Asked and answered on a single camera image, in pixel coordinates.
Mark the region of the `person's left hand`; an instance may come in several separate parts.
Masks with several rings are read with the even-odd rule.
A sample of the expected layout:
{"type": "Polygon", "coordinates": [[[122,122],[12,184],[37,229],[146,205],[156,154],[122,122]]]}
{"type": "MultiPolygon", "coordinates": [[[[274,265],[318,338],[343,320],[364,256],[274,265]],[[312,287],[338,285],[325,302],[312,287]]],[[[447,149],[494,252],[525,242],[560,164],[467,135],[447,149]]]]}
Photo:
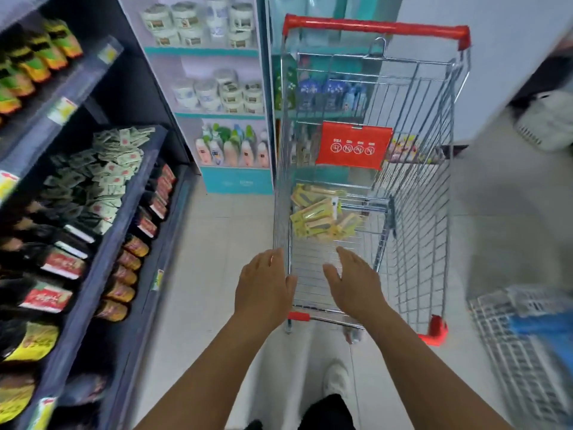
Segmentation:
{"type": "Polygon", "coordinates": [[[281,248],[258,253],[241,270],[232,318],[269,335],[292,309],[286,309],[283,300],[286,276],[281,248]]]}

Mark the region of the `metal shopping cart red handle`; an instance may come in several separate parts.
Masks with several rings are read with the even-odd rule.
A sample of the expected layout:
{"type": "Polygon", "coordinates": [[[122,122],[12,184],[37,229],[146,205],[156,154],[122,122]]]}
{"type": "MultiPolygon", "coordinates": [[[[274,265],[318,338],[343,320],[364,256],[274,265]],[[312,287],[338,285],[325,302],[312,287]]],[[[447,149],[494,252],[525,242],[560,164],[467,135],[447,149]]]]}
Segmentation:
{"type": "Polygon", "coordinates": [[[274,245],[298,285],[287,321],[342,325],[349,342],[363,326],[333,300],[323,264],[341,271],[338,246],[361,256],[379,275],[389,302],[430,346],[447,336],[449,188],[455,103],[470,69],[468,26],[436,26],[288,13],[281,32],[277,111],[274,245]],[[367,88],[362,114],[300,112],[299,81],[344,79],[367,88]],[[438,165],[389,163],[379,171],[317,165],[323,122],[390,127],[439,146],[438,165]],[[297,239],[290,196],[297,183],[342,188],[343,207],[364,216],[342,241],[297,239]]]}

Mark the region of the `person's left forearm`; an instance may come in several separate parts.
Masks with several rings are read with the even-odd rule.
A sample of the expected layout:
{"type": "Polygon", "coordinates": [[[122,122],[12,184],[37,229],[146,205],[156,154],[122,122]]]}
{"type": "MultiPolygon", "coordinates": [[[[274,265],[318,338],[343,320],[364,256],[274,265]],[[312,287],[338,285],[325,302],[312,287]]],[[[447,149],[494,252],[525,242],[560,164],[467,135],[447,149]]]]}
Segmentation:
{"type": "Polygon", "coordinates": [[[272,302],[236,310],[133,430],[225,430],[249,367],[290,308],[272,302]]]}

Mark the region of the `person's right forearm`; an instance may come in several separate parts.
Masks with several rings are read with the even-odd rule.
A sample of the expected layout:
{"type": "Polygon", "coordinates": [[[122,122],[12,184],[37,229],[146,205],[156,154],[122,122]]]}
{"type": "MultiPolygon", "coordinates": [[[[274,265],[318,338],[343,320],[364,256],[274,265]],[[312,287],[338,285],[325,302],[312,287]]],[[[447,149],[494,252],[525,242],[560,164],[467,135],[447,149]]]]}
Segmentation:
{"type": "Polygon", "coordinates": [[[384,301],[356,319],[381,351],[415,430],[513,430],[384,301]]]}

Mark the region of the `pile of yellow packets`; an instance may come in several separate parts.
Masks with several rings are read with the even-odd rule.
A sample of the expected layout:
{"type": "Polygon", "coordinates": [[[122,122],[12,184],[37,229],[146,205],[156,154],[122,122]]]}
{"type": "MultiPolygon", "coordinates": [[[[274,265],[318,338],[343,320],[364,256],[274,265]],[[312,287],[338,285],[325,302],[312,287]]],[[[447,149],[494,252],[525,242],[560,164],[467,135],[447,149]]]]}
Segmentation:
{"type": "Polygon", "coordinates": [[[364,216],[343,207],[347,194],[342,188],[297,183],[290,196],[293,236],[317,241],[342,241],[355,236],[364,224],[364,216]]]}

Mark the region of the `white shoe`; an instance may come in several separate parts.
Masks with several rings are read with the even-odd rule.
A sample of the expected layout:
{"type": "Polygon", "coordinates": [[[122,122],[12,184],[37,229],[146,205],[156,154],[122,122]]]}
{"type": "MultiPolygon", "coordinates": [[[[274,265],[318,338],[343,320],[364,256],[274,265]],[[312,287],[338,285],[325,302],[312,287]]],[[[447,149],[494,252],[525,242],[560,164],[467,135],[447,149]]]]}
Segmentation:
{"type": "Polygon", "coordinates": [[[338,360],[332,361],[323,376],[323,398],[338,395],[342,399],[350,398],[352,382],[347,368],[338,360]]]}

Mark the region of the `white and teal shelf unit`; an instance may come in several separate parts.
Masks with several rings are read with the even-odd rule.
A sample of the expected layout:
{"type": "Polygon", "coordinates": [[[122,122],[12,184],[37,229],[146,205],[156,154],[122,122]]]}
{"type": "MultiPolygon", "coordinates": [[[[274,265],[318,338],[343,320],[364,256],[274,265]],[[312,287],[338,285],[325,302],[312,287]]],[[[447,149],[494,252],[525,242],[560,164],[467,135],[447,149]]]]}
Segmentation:
{"type": "Polygon", "coordinates": [[[275,129],[273,122],[272,68],[269,51],[268,4],[265,0],[248,1],[255,9],[255,43],[250,49],[157,47],[151,33],[145,28],[140,11],[154,3],[172,3],[178,0],[118,0],[146,62],[174,120],[186,150],[208,193],[217,194],[272,194],[274,189],[275,129]],[[233,69],[242,79],[260,79],[264,85],[265,112],[263,115],[229,115],[187,113],[176,107],[171,84],[181,77],[203,79],[218,69],[233,69]],[[270,139],[270,168],[230,168],[199,165],[188,142],[199,135],[204,123],[252,124],[268,129],[270,139]]]}

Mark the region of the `black trouser leg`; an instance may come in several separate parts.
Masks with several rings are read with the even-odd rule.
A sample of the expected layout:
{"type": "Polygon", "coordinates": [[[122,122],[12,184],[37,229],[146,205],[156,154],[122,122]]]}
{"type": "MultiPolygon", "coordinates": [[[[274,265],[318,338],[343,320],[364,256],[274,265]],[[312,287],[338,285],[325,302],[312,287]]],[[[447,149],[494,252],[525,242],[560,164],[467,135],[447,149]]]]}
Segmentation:
{"type": "Polygon", "coordinates": [[[333,393],[312,404],[297,430],[356,430],[344,398],[333,393]]]}

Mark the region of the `red sign plate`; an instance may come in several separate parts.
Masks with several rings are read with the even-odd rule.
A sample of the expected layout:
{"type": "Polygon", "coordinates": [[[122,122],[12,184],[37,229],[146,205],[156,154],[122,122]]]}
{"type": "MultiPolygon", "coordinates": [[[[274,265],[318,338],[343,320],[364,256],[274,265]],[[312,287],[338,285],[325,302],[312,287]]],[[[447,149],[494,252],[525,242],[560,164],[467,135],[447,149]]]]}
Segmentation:
{"type": "Polygon", "coordinates": [[[315,163],[379,171],[393,135],[390,127],[323,122],[315,163]]]}

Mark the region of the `row of colourful packets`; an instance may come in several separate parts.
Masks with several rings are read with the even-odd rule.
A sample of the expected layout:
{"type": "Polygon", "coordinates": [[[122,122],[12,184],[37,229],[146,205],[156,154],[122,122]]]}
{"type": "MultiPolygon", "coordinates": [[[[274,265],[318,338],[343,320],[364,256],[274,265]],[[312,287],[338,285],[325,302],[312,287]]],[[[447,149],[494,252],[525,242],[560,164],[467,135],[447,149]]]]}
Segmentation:
{"type": "Polygon", "coordinates": [[[438,165],[444,159],[439,146],[430,148],[417,135],[399,134],[391,140],[384,161],[395,164],[438,165]]]}

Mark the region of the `row of blue bottles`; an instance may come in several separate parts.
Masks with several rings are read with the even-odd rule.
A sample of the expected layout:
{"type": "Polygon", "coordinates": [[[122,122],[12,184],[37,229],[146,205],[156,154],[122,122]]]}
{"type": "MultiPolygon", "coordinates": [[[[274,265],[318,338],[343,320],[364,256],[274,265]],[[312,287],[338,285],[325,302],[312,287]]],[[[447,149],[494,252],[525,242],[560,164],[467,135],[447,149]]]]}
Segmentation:
{"type": "Polygon", "coordinates": [[[296,109],[300,112],[362,114],[367,107],[367,88],[344,79],[308,78],[299,81],[296,109]]]}

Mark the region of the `row of red-label dark bottles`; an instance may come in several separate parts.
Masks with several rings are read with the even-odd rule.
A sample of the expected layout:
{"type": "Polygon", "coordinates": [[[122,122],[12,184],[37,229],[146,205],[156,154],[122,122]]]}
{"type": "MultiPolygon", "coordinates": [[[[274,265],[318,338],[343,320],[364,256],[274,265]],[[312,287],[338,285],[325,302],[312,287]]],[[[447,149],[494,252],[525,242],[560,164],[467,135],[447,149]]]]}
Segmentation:
{"type": "Polygon", "coordinates": [[[66,313],[96,242],[82,225],[61,221],[34,200],[0,222],[0,309],[66,313]]]}

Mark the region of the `white plastic basket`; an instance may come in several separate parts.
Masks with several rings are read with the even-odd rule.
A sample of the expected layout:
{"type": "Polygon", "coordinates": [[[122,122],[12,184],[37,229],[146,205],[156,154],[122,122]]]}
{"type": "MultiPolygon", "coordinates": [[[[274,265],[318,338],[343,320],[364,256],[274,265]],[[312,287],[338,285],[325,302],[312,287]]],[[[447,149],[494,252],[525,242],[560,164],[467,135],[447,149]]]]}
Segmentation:
{"type": "Polygon", "coordinates": [[[573,93],[537,93],[514,124],[524,140],[545,152],[573,145],[573,93]]]}

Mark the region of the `row of large white jars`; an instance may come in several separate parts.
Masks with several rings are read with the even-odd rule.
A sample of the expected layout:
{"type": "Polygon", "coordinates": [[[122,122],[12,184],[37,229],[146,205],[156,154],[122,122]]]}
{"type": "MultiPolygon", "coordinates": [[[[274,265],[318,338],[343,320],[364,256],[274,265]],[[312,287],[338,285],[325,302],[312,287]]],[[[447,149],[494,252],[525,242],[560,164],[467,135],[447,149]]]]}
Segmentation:
{"type": "Polygon", "coordinates": [[[255,9],[240,0],[178,0],[140,11],[157,47],[250,49],[255,9]]]}

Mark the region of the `row of yellow-green packets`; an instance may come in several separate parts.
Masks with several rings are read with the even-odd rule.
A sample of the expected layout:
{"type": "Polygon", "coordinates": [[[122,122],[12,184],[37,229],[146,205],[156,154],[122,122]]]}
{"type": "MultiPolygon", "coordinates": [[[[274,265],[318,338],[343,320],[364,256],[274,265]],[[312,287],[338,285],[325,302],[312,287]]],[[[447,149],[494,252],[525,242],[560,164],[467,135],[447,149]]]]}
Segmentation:
{"type": "Polygon", "coordinates": [[[67,23],[42,19],[33,28],[16,23],[0,32],[0,127],[84,51],[67,23]]]}

